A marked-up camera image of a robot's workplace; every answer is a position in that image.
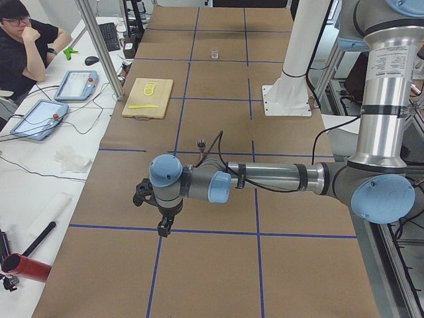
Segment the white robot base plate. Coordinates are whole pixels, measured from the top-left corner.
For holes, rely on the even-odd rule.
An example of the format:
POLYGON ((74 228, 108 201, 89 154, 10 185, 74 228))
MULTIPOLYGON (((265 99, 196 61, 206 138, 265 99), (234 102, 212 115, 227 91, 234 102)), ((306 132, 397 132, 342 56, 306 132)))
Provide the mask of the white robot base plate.
POLYGON ((297 7, 280 77, 262 87, 267 117, 310 117, 307 73, 331 0, 301 0, 297 7))

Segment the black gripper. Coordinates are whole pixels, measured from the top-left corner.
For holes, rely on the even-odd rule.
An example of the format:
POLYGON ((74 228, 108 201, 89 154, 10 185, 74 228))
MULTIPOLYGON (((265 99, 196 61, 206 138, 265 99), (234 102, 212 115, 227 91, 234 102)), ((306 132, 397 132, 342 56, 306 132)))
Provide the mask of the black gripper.
POLYGON ((168 237, 172 230, 172 224, 175 216, 183 208, 183 199, 178 198, 172 201, 157 200, 158 210, 162 214, 162 220, 157 226, 157 231, 160 237, 168 237))

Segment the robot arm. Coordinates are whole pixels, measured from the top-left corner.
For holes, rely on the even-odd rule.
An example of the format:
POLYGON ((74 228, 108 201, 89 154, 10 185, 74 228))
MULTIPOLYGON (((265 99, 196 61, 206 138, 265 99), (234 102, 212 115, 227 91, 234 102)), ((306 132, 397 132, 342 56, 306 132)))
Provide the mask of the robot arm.
POLYGON ((217 150, 229 157, 223 171, 237 184, 240 161, 246 183, 237 186, 228 205, 210 203, 203 182, 191 177, 185 194, 187 211, 177 223, 176 236, 193 239, 333 239, 353 238, 346 209, 329 198, 323 180, 331 165, 328 142, 314 144, 322 128, 320 112, 309 108, 307 67, 329 4, 302 1, 299 11, 238 8, 154 9, 148 31, 169 34, 170 50, 186 45, 187 77, 175 100, 182 105, 174 147, 164 127, 152 129, 143 176, 170 170, 171 180, 156 189, 175 201, 180 184, 180 160, 192 163, 194 139, 225 131, 229 138, 217 150))

